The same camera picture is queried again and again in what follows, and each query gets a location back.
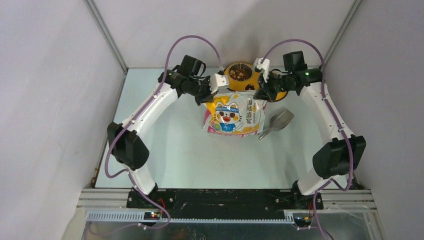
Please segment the yellow double pet bowl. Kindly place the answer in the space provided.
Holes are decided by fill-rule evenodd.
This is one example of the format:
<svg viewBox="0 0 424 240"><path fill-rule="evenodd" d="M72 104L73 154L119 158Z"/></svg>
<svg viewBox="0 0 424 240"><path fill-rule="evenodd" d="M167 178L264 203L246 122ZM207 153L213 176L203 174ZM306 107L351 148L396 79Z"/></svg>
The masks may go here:
<svg viewBox="0 0 424 240"><path fill-rule="evenodd" d="M225 68L224 74L228 77L229 85L227 89L229 94L222 97L224 103L227 103L232 93L250 93L252 96L259 89L258 79L260 73L254 70L252 64L247 62L234 62Z"/></svg>

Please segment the metal food scoop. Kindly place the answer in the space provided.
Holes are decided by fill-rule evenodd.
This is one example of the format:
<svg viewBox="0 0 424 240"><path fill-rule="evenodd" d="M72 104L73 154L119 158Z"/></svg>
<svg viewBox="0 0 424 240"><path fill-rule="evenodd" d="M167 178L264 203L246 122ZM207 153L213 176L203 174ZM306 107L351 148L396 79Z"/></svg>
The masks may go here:
<svg viewBox="0 0 424 240"><path fill-rule="evenodd" d="M266 137L269 133L273 131L283 130L294 117L295 115L290 110L288 110L287 108L282 109L269 119L268 128L259 135L258 139L262 140L264 137Z"/></svg>

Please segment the pet food bag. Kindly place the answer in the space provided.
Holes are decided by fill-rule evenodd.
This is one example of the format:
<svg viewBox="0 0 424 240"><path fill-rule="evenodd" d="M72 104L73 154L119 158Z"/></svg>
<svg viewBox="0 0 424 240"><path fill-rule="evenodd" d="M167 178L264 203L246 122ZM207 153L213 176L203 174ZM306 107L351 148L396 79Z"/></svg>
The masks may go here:
<svg viewBox="0 0 424 240"><path fill-rule="evenodd" d="M263 131L265 100L254 99L254 91L218 93L205 103L203 130L216 135L246 137Z"/></svg>

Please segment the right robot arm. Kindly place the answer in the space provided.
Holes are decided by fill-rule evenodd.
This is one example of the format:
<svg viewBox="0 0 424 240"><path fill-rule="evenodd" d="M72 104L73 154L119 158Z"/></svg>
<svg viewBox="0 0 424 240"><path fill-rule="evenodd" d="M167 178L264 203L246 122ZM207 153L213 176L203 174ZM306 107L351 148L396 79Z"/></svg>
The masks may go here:
<svg viewBox="0 0 424 240"><path fill-rule="evenodd" d="M318 68L307 68L302 51L287 53L283 60L288 64L286 75L274 76L270 61L257 58L253 64L258 77L259 89L255 99L272 102L278 93L296 92L313 114L322 139L322 148L312 157L312 170L296 182L298 191L291 194L291 204L304 209L311 196L323 189L335 178L346 176L348 190L353 181L366 147L363 136L356 136L341 118L323 82L323 72Z"/></svg>

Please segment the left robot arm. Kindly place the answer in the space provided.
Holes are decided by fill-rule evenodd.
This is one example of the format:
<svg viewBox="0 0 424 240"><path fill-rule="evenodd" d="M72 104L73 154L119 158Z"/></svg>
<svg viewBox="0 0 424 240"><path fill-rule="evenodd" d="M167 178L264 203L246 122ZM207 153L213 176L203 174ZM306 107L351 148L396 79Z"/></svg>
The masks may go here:
<svg viewBox="0 0 424 240"><path fill-rule="evenodd" d="M111 122L107 127L108 152L106 157L114 157L123 165L118 173L127 173L132 184L141 191L138 201L145 208L153 208L158 202L154 192L157 183L147 166L150 151L144 138L162 113L181 95L194 96L200 105L210 100L209 77L203 77L206 64L201 60L185 55L181 64L164 70L149 97L121 123Z"/></svg>

